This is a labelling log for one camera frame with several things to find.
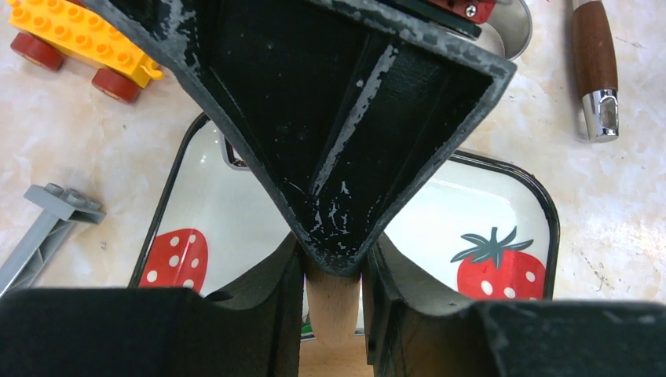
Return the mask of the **wooden rolling pin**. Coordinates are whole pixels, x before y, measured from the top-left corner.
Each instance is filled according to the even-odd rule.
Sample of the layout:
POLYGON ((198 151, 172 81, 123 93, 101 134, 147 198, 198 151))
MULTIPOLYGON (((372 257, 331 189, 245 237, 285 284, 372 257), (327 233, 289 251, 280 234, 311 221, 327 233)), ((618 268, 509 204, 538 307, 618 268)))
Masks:
POLYGON ((315 340, 302 345, 300 376, 371 376, 362 338, 355 335, 360 274, 330 275, 306 261, 305 288, 315 340))

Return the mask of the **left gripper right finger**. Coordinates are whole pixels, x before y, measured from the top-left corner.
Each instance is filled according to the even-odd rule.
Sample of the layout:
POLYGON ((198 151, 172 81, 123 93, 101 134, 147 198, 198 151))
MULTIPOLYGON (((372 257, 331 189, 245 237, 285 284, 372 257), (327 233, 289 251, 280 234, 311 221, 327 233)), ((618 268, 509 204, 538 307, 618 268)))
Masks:
POLYGON ((363 269, 377 376, 662 376, 665 308, 653 302, 477 301, 382 236, 363 269))

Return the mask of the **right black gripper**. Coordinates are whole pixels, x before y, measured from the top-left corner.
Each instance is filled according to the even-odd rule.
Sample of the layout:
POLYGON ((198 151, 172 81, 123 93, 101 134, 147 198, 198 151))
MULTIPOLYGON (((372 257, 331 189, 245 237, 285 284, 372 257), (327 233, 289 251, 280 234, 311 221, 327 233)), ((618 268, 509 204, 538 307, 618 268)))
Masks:
POLYGON ((454 36, 478 39, 496 4, 87 2, 174 73, 336 276, 499 103, 516 65, 454 36))

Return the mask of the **green dough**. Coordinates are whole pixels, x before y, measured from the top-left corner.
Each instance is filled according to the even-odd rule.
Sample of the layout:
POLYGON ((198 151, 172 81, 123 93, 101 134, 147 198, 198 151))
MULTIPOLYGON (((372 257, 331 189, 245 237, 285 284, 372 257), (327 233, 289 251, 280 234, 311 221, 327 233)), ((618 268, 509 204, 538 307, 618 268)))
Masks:
POLYGON ((313 334, 313 329, 309 319, 307 319, 305 322, 302 323, 301 341, 305 342, 313 339, 315 339, 315 336, 313 334))

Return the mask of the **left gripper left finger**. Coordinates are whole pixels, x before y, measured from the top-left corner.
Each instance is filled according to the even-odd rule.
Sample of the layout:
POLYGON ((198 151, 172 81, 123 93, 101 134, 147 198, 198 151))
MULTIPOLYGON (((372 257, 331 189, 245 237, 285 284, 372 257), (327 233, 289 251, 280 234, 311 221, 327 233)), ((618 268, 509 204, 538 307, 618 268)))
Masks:
POLYGON ((230 284, 32 288, 1 300, 4 376, 295 376, 301 246, 279 247, 230 284))

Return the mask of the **white strawberry tray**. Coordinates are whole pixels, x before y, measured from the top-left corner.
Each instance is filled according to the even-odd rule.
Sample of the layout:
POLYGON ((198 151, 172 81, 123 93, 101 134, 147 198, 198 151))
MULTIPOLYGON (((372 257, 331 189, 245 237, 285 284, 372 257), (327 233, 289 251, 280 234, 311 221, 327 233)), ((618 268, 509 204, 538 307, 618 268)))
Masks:
MULTIPOLYGON (((389 223, 407 258, 471 298, 544 299, 554 290, 559 221, 525 171, 454 154, 389 223)), ((208 116, 189 127, 139 254, 133 287, 208 295, 270 255, 289 227, 208 116)))

